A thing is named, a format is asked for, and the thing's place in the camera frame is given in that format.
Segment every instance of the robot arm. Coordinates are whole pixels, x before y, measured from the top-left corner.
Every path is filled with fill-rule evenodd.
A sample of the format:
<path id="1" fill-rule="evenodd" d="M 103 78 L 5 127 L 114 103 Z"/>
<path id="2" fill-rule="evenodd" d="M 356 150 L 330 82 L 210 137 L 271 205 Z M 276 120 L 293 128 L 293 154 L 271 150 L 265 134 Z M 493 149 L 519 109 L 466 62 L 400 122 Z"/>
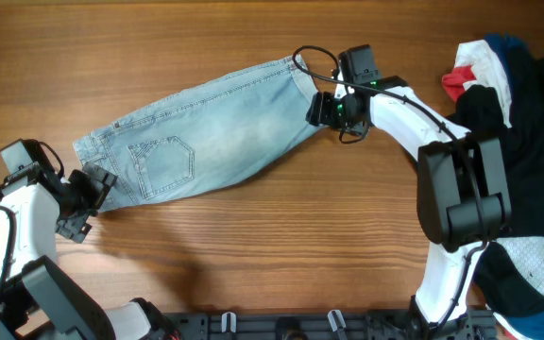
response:
<path id="1" fill-rule="evenodd" d="M 339 81 L 334 81 L 338 83 L 334 94 L 314 96 L 306 120 L 341 129 L 340 141 L 346 144 L 364 139 L 369 127 L 383 130 L 417 162 L 417 213 L 431 242 L 423 282 L 411 303 L 416 323 L 412 329 L 422 338 L 450 334 L 467 314 L 467 291 L 484 251 L 481 240 L 496 239 L 511 213 L 499 141 L 473 136 L 445 119 L 399 77 L 382 78 L 368 45 L 340 54 L 337 66 L 332 79 L 311 74 Z M 345 142 L 346 132 L 361 138 Z M 483 221 L 476 213 L 464 162 L 471 163 L 477 178 L 473 185 L 481 193 Z M 480 223 L 487 235 L 480 235 Z"/>
<path id="2" fill-rule="evenodd" d="M 54 172 L 41 144 L 34 140 L 16 141 L 3 148 L 1 155 L 11 174 L 0 186 L 0 207 L 8 208 L 13 216 L 10 223 L 0 211 L 0 278 L 4 276 L 0 339 L 17 338 L 13 330 L 37 307 L 50 317 L 50 323 L 28 337 L 65 334 L 135 340 L 153 328 L 173 333 L 173 325 L 162 322 L 161 313 L 141 299 L 103 311 L 56 266 L 55 233 L 83 242 L 91 228 L 86 221 L 97 214 L 116 176 L 88 163 L 67 180 Z M 13 249 L 7 259 L 9 237 Z"/>

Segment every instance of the wood grain surface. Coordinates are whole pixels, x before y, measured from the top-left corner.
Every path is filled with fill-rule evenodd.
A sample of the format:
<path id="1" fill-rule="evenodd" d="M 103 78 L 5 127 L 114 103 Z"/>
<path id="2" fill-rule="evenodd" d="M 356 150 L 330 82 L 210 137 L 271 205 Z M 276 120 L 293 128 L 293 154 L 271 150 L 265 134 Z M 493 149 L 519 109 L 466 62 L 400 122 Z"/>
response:
<path id="1" fill-rule="evenodd" d="M 454 104 L 440 78 L 458 43 L 487 32 L 544 56 L 544 2 L 2 6 L 0 148 L 46 141 L 78 168 L 79 137 L 303 44 L 339 53 L 370 43 L 384 75 L 446 115 Z M 304 57 L 329 72 L 322 56 Z M 0 183 L 6 174 L 0 159 Z M 105 308 L 135 297 L 169 312 L 404 308 L 428 249 L 415 172 L 380 131 L 341 145 L 324 130 L 241 185 L 91 223 L 82 245 L 58 237 L 59 265 Z"/>

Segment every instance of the black cable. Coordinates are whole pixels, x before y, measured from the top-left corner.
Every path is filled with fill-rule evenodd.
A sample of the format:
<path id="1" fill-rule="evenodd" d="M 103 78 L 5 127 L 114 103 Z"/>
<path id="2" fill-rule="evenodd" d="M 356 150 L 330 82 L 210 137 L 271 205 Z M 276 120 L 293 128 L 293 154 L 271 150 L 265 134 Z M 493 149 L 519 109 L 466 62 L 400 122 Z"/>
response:
<path id="1" fill-rule="evenodd" d="M 6 253 L 4 254 L 4 262 L 1 267 L 0 276 L 0 307 L 1 307 L 1 294 L 3 286 L 6 283 L 6 277 L 8 276 L 9 267 L 11 266 L 11 255 L 14 249 L 14 241 L 16 240 L 16 220 L 14 218 L 14 212 L 9 208 L 0 206 L 0 211 L 6 213 L 9 220 L 9 232 L 8 242 L 6 244 Z"/>
<path id="2" fill-rule="evenodd" d="M 320 80 L 328 81 L 328 82 L 339 84 L 339 85 L 350 86 L 353 89 L 358 89 L 360 91 L 364 91 L 364 92 L 368 92 L 368 93 L 384 94 L 384 95 L 390 96 L 392 98 L 396 98 L 396 99 L 400 100 L 403 103 L 408 103 L 409 105 L 417 108 L 419 111 L 421 111 L 423 114 L 425 114 L 434 124 L 436 124 L 440 128 L 440 131 L 446 133 L 447 136 L 449 136 L 449 138 L 451 139 L 452 143 L 454 144 L 454 146 L 455 146 L 455 148 L 457 150 L 457 153 L 459 154 L 459 156 L 461 157 L 461 159 L 463 161 L 463 165 L 465 166 L 466 171 L 467 171 L 467 175 L 469 177 L 469 183 L 471 184 L 471 190 L 473 191 L 473 194 L 474 194 L 474 197 L 475 197 L 475 200 L 476 200 L 476 210 L 477 210 L 477 213 L 478 213 L 478 222 L 479 222 L 478 227 L 479 227 L 480 235 L 482 237 L 482 244 L 480 246 L 476 246 L 475 248 L 470 250 L 469 253 L 466 255 L 466 258 L 465 258 L 466 266 L 465 266 L 465 268 L 463 270 L 461 280 L 459 281 L 459 286 L 457 288 L 456 294 L 455 294 L 454 298 L 452 299 L 452 303 L 450 304 L 450 307 L 447 310 L 446 314 L 442 317 L 441 321 L 438 323 L 438 325 L 435 328 L 435 331 L 433 332 L 433 334 L 430 335 L 430 337 L 432 337 L 432 336 L 434 336 L 434 334 L 436 334 L 436 333 L 440 332 L 440 330 L 442 330 L 442 328 L 444 327 L 444 325 L 448 321 L 449 317 L 451 317 L 452 311 L 454 311 L 454 308 L 457 306 L 459 297 L 461 296 L 461 294 L 463 294 L 463 289 L 465 287 L 465 281 L 467 280 L 467 277 L 468 277 L 469 266 L 471 265 L 471 259 L 473 258 L 473 254 L 475 254 L 478 251 L 484 250 L 486 248 L 486 245 L 488 244 L 488 235 L 486 233 L 486 228 L 485 228 L 485 224 L 484 224 L 484 208 L 482 206 L 482 197 L 480 196 L 480 190 L 478 188 L 478 182 L 476 180 L 475 173 L 473 172 L 473 166 L 471 165 L 471 161 L 469 160 L 468 154 L 463 149 L 463 147 L 457 142 L 458 139 L 456 138 L 456 136 L 449 129 L 447 129 L 446 126 L 442 122 L 440 122 L 437 118 L 435 118 L 435 116 L 431 112 L 429 112 L 427 109 L 425 109 L 424 107 L 419 105 L 417 102 L 411 100 L 406 95 L 399 95 L 399 94 L 391 93 L 391 92 L 385 91 L 385 90 L 374 89 L 374 88 L 370 88 L 370 87 L 367 87 L 367 86 L 358 85 L 358 84 L 350 83 L 350 82 L 347 82 L 347 81 L 334 79 L 334 78 L 331 78 L 331 77 L 328 77 L 328 76 L 322 76 L 322 75 L 319 75 L 317 73 L 314 73 L 314 72 L 312 72 L 310 70 L 307 70 L 307 69 L 303 68 L 297 61 L 297 55 L 298 55 L 299 52 L 301 52 L 303 50 L 306 50 L 306 49 L 312 49 L 312 50 L 320 51 L 320 52 L 323 52 L 324 54 L 326 54 L 328 56 L 331 56 L 333 61 L 335 62 L 335 66 L 337 67 L 336 70 L 339 70 L 339 63 L 337 61 L 337 58 L 330 51 L 328 51 L 328 50 L 326 50 L 326 49 L 324 49 L 322 47 L 319 47 L 319 46 L 304 45 L 304 46 L 301 46 L 300 48 L 298 48 L 293 53 L 293 63 L 296 65 L 296 67 L 299 69 L 299 71 L 305 73 L 306 75 L 309 75 L 310 77 L 315 77 L 315 78 L 318 78 Z"/>
<path id="3" fill-rule="evenodd" d="M 39 142 L 39 144 L 47 147 L 49 152 L 51 152 L 52 155 L 54 155 L 54 157 L 56 157 L 56 161 L 58 161 L 58 164 L 60 165 L 60 170 L 58 171 L 58 178 L 59 179 L 63 178 L 64 177 L 64 165 L 62 165 L 62 160 L 60 159 L 60 157 L 58 157 L 58 154 L 56 153 L 56 151 L 54 151 L 54 149 L 50 145 L 48 145 L 46 142 Z"/>

